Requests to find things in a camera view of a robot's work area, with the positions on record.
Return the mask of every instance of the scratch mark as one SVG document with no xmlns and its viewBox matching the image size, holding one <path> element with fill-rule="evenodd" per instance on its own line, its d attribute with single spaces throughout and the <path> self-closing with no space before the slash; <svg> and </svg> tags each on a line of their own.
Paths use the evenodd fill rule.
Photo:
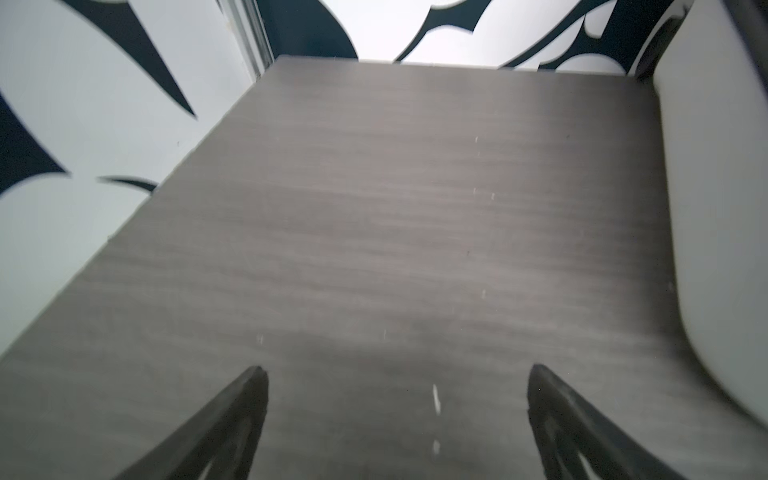
<svg viewBox="0 0 768 480">
<path fill-rule="evenodd" d="M 440 416 L 440 397 L 437 395 L 437 385 L 432 384 L 432 397 L 435 399 L 435 413 Z"/>
</svg>

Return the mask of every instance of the gray wooden surface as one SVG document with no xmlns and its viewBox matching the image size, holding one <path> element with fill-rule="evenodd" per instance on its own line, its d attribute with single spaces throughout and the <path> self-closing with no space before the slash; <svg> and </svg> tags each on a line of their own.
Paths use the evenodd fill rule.
<svg viewBox="0 0 768 480">
<path fill-rule="evenodd" d="M 254 478 L 543 478 L 543 362 L 685 475 L 768 477 L 673 281 L 631 79 L 281 58 L 0 363 L 0 475 L 110 478 L 259 364 Z"/>
</svg>

